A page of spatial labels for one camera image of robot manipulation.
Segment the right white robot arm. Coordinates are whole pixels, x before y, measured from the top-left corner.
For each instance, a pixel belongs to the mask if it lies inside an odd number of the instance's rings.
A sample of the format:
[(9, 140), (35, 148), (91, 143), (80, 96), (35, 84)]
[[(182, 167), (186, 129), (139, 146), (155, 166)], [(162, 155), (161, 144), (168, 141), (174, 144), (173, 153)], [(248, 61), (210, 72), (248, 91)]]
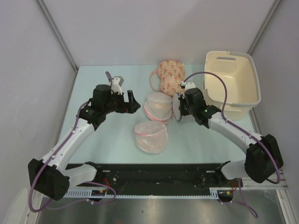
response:
[(198, 88), (175, 94), (172, 108), (176, 120), (191, 115), (195, 122), (216, 131), (238, 146), (245, 154), (240, 161), (227, 161), (218, 168), (215, 181), (220, 187), (227, 187), (235, 178), (249, 177), (257, 183), (263, 183), (272, 174), (279, 175), (283, 166), (282, 156), (274, 136), (262, 136), (238, 126), (223, 118), (223, 111), (214, 105), (207, 105), (203, 93)]

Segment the cream plastic basket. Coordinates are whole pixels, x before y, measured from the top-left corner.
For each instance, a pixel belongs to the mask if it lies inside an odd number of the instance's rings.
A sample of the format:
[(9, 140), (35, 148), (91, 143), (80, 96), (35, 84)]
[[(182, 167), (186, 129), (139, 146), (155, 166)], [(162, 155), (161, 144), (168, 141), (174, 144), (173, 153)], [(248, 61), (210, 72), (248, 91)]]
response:
[(246, 53), (210, 51), (205, 71), (219, 76), (227, 88), (224, 114), (231, 120), (243, 119), (261, 101), (260, 84), (252, 57)]

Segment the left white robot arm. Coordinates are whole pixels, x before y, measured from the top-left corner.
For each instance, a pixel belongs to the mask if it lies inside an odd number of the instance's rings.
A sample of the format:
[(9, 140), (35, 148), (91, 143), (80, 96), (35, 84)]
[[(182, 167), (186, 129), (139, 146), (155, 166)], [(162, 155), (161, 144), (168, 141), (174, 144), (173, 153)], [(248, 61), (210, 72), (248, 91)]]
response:
[(92, 98), (79, 107), (74, 124), (62, 140), (42, 159), (32, 159), (29, 162), (30, 194), (36, 190), (58, 201), (74, 186), (85, 182), (95, 187), (102, 184), (103, 174), (95, 163), (86, 162), (71, 169), (67, 169), (67, 165), (83, 142), (106, 120), (108, 114), (134, 114), (141, 107), (132, 90), (128, 90), (127, 94), (128, 101), (125, 101), (123, 93), (107, 84), (95, 87)]

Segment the grey trimmed mesh laundry bag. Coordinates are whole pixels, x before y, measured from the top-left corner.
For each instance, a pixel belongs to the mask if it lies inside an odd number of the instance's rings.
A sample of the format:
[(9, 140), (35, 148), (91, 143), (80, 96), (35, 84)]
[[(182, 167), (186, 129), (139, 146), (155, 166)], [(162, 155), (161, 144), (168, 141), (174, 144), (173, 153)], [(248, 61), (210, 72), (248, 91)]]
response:
[(173, 96), (172, 110), (174, 117), (178, 122), (180, 122), (184, 116), (188, 115), (188, 111), (186, 109), (186, 100), (183, 94), (176, 93)]

